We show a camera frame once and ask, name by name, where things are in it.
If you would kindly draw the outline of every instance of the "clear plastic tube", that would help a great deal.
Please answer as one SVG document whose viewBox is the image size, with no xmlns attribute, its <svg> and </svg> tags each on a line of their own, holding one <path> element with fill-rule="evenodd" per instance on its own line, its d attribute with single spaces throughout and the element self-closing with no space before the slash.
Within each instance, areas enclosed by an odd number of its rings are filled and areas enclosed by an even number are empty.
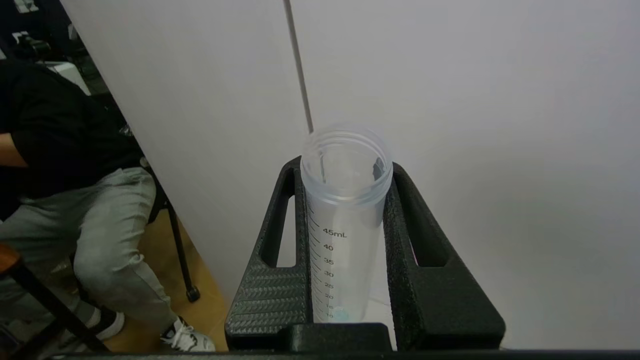
<svg viewBox="0 0 640 360">
<path fill-rule="evenodd" d="M 314 131 L 301 159 L 307 194 L 315 322 L 359 322 L 393 165 L 372 131 L 335 124 Z"/>
</svg>

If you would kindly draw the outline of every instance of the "chair leg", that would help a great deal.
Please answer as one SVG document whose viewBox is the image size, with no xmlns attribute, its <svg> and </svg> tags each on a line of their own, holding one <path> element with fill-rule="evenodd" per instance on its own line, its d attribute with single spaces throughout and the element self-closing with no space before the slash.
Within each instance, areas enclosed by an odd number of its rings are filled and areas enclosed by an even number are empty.
<svg viewBox="0 0 640 360">
<path fill-rule="evenodd" d="M 178 259 L 180 260 L 180 269 L 182 270 L 182 277 L 184 278 L 184 285 L 187 288 L 187 299 L 190 302 L 195 302 L 200 298 L 200 291 L 191 283 L 191 276 L 189 275 L 189 267 L 187 266 L 187 259 L 184 255 L 184 247 L 182 246 L 182 237 L 180 236 L 180 226 L 178 225 L 178 217 L 175 214 L 173 205 L 169 200 L 166 201 L 167 210 L 169 211 L 169 221 L 171 222 L 171 230 L 173 231 L 173 239 L 175 240 L 175 248 L 178 250 Z"/>
<path fill-rule="evenodd" d="M 82 340 L 89 349 L 96 352 L 109 352 L 109 349 L 87 329 L 85 324 L 83 324 L 57 296 L 53 295 L 26 266 L 17 266 L 11 270 L 10 275 L 15 282 L 20 284 L 20 286 L 46 307 L 73 335 Z"/>
</svg>

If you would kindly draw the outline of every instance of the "white backdrop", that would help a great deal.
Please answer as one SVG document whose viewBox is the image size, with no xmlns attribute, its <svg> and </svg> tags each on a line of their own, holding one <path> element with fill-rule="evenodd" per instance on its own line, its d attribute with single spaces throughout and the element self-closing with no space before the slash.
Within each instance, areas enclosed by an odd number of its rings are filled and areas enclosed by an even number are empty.
<svg viewBox="0 0 640 360">
<path fill-rule="evenodd" d="M 229 306 L 306 131 L 282 2 L 62 2 Z"/>
<path fill-rule="evenodd" d="M 292 2 L 314 125 L 386 139 L 507 323 L 640 345 L 640 3 Z"/>
</svg>

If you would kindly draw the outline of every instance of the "black t-shirt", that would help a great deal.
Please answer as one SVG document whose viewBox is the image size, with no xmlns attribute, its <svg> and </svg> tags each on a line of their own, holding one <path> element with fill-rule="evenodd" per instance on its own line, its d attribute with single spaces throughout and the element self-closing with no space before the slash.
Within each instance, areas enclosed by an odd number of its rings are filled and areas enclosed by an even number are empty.
<svg viewBox="0 0 640 360">
<path fill-rule="evenodd" d="M 140 164 L 139 149 L 103 106 L 40 65 L 0 61 L 0 133 L 11 133 L 29 165 L 0 167 L 5 198 L 48 197 Z"/>
</svg>

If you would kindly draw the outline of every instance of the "knee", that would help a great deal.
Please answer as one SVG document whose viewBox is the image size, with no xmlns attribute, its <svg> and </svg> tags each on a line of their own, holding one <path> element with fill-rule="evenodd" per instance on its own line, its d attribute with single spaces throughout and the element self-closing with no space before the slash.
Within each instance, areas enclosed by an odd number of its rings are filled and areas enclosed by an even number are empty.
<svg viewBox="0 0 640 360">
<path fill-rule="evenodd" d="M 130 256 L 109 252 L 82 253 L 76 254 L 74 273 L 87 290 L 101 293 L 118 286 L 130 265 Z"/>
</svg>

